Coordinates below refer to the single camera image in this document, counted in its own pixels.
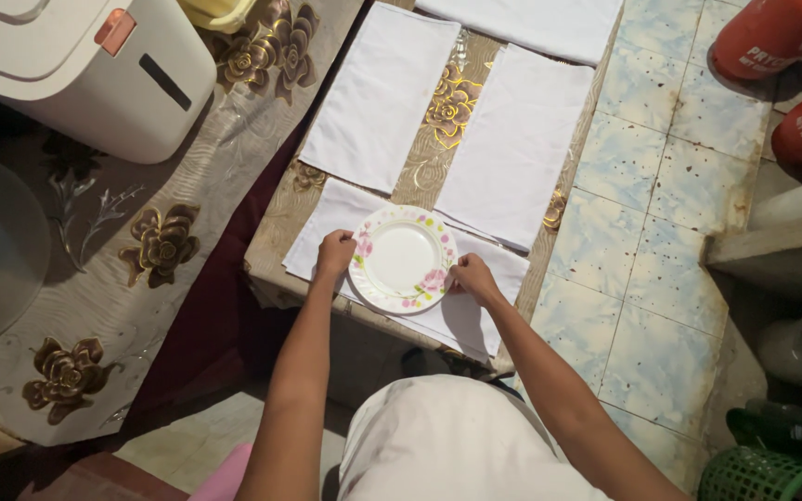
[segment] person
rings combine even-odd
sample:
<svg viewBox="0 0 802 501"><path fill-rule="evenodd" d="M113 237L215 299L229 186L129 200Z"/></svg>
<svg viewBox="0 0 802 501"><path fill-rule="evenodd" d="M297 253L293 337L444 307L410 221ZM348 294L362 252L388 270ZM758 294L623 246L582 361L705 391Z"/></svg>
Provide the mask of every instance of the person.
<svg viewBox="0 0 802 501"><path fill-rule="evenodd" d="M345 230L323 239L315 278L273 370L237 501L319 498L330 304L355 245ZM460 257L450 274L452 290L471 294L491 315L539 420L484 382L448 374L395 381L352 419L340 500L689 499L507 302L479 256ZM556 458L547 431L570 464Z"/></svg>

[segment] black slot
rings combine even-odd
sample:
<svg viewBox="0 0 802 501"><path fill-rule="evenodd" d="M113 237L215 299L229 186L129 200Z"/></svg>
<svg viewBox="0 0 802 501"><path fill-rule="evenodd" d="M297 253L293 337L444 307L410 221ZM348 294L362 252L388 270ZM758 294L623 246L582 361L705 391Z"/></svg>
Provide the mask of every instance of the black slot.
<svg viewBox="0 0 802 501"><path fill-rule="evenodd" d="M138 61L138 65L147 71L147 74L153 78L154 82L157 82L157 85L160 86L163 91L169 95L182 109L187 111L191 108L191 100L185 95L178 85L175 84L175 81L166 74L165 71L160 67L157 62L153 61L149 55L145 54L141 56L141 60Z"/></svg>

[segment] white shirt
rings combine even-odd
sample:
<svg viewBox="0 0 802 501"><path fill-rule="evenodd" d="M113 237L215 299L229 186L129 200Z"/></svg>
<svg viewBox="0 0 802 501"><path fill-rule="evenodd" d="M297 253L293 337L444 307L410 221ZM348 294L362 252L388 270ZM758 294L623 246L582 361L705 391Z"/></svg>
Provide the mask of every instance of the white shirt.
<svg viewBox="0 0 802 501"><path fill-rule="evenodd" d="M608 500L525 404L451 375L395 381L355 413L340 464L343 501Z"/></svg>

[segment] left hand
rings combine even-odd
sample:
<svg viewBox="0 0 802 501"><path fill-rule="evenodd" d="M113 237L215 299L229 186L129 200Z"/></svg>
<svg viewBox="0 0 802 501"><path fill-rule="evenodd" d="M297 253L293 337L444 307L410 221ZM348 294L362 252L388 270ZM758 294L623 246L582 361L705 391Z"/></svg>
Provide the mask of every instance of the left hand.
<svg viewBox="0 0 802 501"><path fill-rule="evenodd" d="M351 256L355 254L357 242L352 238L355 232L336 230L323 238L317 254L315 278L323 276L335 281L349 269Z"/></svg>

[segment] floral plate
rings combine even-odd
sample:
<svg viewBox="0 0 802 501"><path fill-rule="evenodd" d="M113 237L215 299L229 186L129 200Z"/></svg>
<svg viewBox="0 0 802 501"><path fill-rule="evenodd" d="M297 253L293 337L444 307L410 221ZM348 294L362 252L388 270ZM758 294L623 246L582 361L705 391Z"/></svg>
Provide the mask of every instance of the floral plate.
<svg viewBox="0 0 802 501"><path fill-rule="evenodd" d="M368 216L354 238L351 281L374 307L417 313L444 297L457 248L450 228L435 214L389 205Z"/></svg>

